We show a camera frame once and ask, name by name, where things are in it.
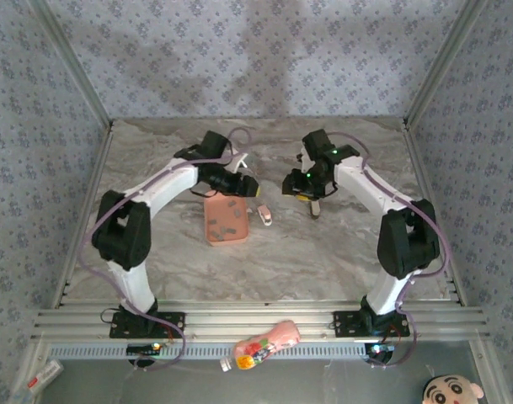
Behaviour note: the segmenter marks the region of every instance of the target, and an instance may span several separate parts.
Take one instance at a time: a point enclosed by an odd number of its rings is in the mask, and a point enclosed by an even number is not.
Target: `electrical wire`
[[[114,288],[117,295],[120,297],[122,305],[124,305],[126,308],[130,309],[137,315],[146,318],[149,321],[162,324],[163,326],[166,326],[166,327],[169,327],[169,328],[175,330],[180,335],[181,340],[182,340],[182,345],[181,345],[181,349],[179,351],[178,356],[176,356],[174,359],[168,361],[165,364],[160,364],[160,365],[155,365],[152,367],[144,368],[145,371],[161,370],[161,369],[168,368],[169,366],[171,366],[173,364],[177,364],[184,355],[185,348],[187,345],[187,338],[185,337],[183,331],[177,325],[173,324],[172,322],[168,322],[166,320],[163,320],[162,318],[158,318],[155,316],[150,316],[147,313],[144,313],[143,311],[140,311],[139,309],[137,309],[132,304],[132,302],[127,298],[127,296],[125,295],[123,290],[120,288],[120,286],[108,274],[104,274],[104,273],[98,271],[97,269],[91,268],[85,262],[85,260],[83,258],[83,249],[86,246],[86,244],[91,242],[93,234],[103,225],[103,223],[109,217],[111,217],[114,214],[114,212],[116,212],[118,209],[120,209],[122,206],[124,206],[128,201],[135,198],[137,195],[143,194],[143,192],[145,192],[147,189],[152,187],[155,183],[157,183],[158,181],[163,179],[169,173],[171,173],[175,170],[178,170],[180,168],[187,167],[189,165],[204,164],[204,163],[210,163],[210,162],[223,163],[224,161],[227,161],[228,159],[230,159],[230,161],[231,161],[233,158],[241,156],[242,154],[248,152],[248,150],[252,146],[252,135],[250,134],[250,131],[247,128],[244,128],[242,126],[236,127],[230,131],[227,138],[230,141],[232,136],[239,131],[242,131],[245,133],[245,135],[247,135],[247,143],[244,144],[242,146],[242,148],[240,150],[238,150],[238,152],[231,154],[230,156],[224,156],[224,157],[219,157],[219,158],[204,158],[204,159],[200,159],[200,160],[184,161],[184,162],[181,162],[180,164],[176,164],[175,166],[171,167],[168,170],[165,170],[164,172],[160,173],[157,177],[152,178],[148,183],[144,184],[140,189],[133,192],[132,194],[127,195],[125,198],[123,198],[117,204],[112,206],[103,216],[101,216],[95,222],[94,226],[84,235],[82,241],[80,242],[80,245],[78,246],[77,261],[80,264],[80,266],[82,268],[86,269],[87,271],[89,271],[91,274],[101,278],[102,280],[104,280],[105,282],[110,284]]]
[[[230,139],[227,139],[228,142],[228,147],[230,148],[230,161],[229,162],[225,162],[223,164],[219,164],[219,166],[222,166],[222,167],[226,167],[228,164],[230,164],[231,162],[233,162],[233,146],[232,146],[232,142],[230,141]],[[203,194],[201,192],[198,192],[198,191],[194,191],[192,188],[189,189],[189,191],[195,195],[195,196],[199,196],[201,198],[213,198],[215,195],[217,195],[219,192],[218,191],[215,191],[214,194],[211,194],[211,195],[208,195],[208,194]]]
[[[334,194],[338,190],[339,190],[339,187],[337,187],[337,183],[335,181],[333,181],[333,190],[329,191],[329,193],[324,195],[323,198],[327,198],[328,196],[331,196],[332,194]]]
[[[174,335],[172,334],[172,330],[170,329],[170,327],[167,327],[164,324],[159,324],[159,325],[162,328],[166,329],[166,331],[168,333],[168,340],[170,341],[170,343],[174,343]]]
[[[104,316],[105,312],[106,312],[106,311],[108,311],[108,310],[112,310],[112,311],[120,311],[120,309],[118,309],[117,307],[108,307],[108,308],[104,309],[103,311],[101,311],[101,314],[99,314],[99,318],[101,319],[101,321],[102,321],[103,323],[105,323],[105,324],[112,324],[112,322],[107,322],[107,321],[103,318],[103,316]]]
[[[438,270],[431,272],[429,274],[412,275],[408,279],[408,282],[406,282],[406,284],[404,285],[404,287],[402,288],[400,293],[398,294],[397,300],[395,302],[395,310],[397,311],[398,314],[406,316],[409,324],[411,325],[411,327],[413,329],[413,341],[412,341],[412,344],[409,347],[408,351],[406,351],[406,353],[404,354],[404,356],[401,359],[397,360],[396,362],[393,362],[392,364],[384,364],[383,362],[380,362],[378,360],[369,359],[369,363],[371,363],[372,365],[378,366],[378,367],[383,367],[384,369],[398,366],[398,365],[406,362],[411,357],[411,355],[414,353],[415,347],[417,345],[417,338],[419,336],[419,334],[417,333],[417,327],[416,327],[414,318],[412,317],[411,313],[409,313],[406,310],[403,310],[403,308],[402,308],[404,297],[406,296],[406,293],[408,292],[410,286],[415,283],[416,279],[432,278],[434,276],[440,275],[443,271],[446,270],[446,268],[449,266],[449,262],[451,262],[451,253],[452,253],[451,246],[449,245],[449,241],[447,241],[447,238],[446,238],[445,234],[443,233],[443,231],[440,229],[440,227],[425,212],[423,212],[422,210],[417,208],[411,202],[396,195],[394,192],[390,191],[389,189],[387,189],[386,187],[381,185],[378,181],[376,181],[376,179],[374,179],[374,177],[371,176],[370,172],[366,169],[366,163],[367,163],[368,159],[370,158],[371,154],[368,150],[368,147],[366,147],[365,143],[363,143],[362,141],[357,139],[355,136],[350,135],[349,133],[330,132],[329,134],[344,136],[344,137],[354,141],[355,143],[357,143],[365,152],[365,156],[363,156],[362,162],[361,162],[361,171],[365,174],[366,178],[376,188],[378,188],[380,191],[382,191],[385,195],[387,195],[390,198],[393,198],[394,200],[398,201],[400,204],[402,204],[402,205],[406,206],[407,208],[409,208],[410,210],[412,210],[415,214],[419,215],[426,223],[428,223],[428,225],[432,228],[432,230],[434,230],[434,232],[436,233],[436,235],[438,236],[438,238],[440,239],[440,242],[441,242],[441,246],[442,246],[442,250],[443,250],[443,264],[441,265],[441,267]]]
[[[396,348],[400,344],[400,341],[402,341],[402,335],[400,335],[400,331],[393,324],[389,326],[387,332],[385,333],[385,337],[380,343],[385,343],[387,341],[387,339],[391,336],[391,331],[395,331],[398,335],[398,342],[394,345]]]

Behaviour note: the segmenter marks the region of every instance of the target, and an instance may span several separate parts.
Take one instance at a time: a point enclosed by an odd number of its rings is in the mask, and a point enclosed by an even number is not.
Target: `patterned wallpaper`
[[[0,2],[0,403],[51,303],[102,133],[27,2]]]
[[[109,115],[404,116],[464,0],[49,0]]]
[[[414,133],[513,392],[513,0],[483,11]]]

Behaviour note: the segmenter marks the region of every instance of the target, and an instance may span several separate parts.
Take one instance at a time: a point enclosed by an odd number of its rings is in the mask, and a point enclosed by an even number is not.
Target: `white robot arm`
[[[237,173],[246,153],[233,158],[227,165],[190,163],[233,154],[233,149],[226,151],[228,144],[227,138],[208,131],[200,145],[179,151],[168,165],[143,183],[122,193],[108,191],[103,196],[98,219],[121,199],[137,193],[108,218],[92,238],[94,247],[107,261],[115,282],[137,310],[149,313],[156,309],[156,299],[147,280],[146,257],[151,248],[151,221],[165,205],[200,181],[223,194],[245,197],[258,194],[258,183],[250,176]],[[185,165],[173,170],[184,162]],[[132,311],[123,301],[121,304],[127,311]]]
[[[395,197],[411,201],[430,218],[435,219],[434,208],[426,199],[412,201],[407,195],[387,184],[367,165],[352,146],[336,147],[323,130],[305,136],[298,160],[302,169],[294,169],[282,184],[282,193],[295,195],[300,200],[319,200],[338,188],[351,192],[373,215],[382,218],[377,256],[382,270],[377,282],[361,303],[361,318],[367,332],[387,331],[389,319],[394,316],[397,298],[408,279],[439,256],[437,235],[413,211],[395,198],[383,193],[370,181],[366,172],[385,186]],[[327,193],[329,184],[333,191]]]

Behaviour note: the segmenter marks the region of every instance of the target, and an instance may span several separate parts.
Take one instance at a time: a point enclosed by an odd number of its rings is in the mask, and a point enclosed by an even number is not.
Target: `gray marble floor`
[[[204,235],[202,200],[181,194],[152,223],[147,268],[156,296],[176,300],[360,299],[379,271],[379,218],[352,194],[340,190],[322,202],[322,215],[314,221],[306,203],[281,195],[281,183],[298,167],[295,156],[301,138],[324,128],[358,136],[371,149],[369,164],[375,171],[405,194],[418,197],[398,120],[116,121],[88,228],[105,191],[123,191],[140,183],[177,150],[200,141],[206,130],[226,135],[239,125],[253,128],[254,145],[247,162],[260,181],[261,198],[270,207],[273,225],[265,227],[257,214],[251,214],[250,234],[244,244],[212,247]],[[337,145],[345,143],[339,137],[332,140]],[[85,254],[95,268],[107,270],[93,247],[86,246]],[[79,267],[67,293],[78,299],[115,296],[102,280]],[[418,282],[409,297],[445,298],[445,280]]]

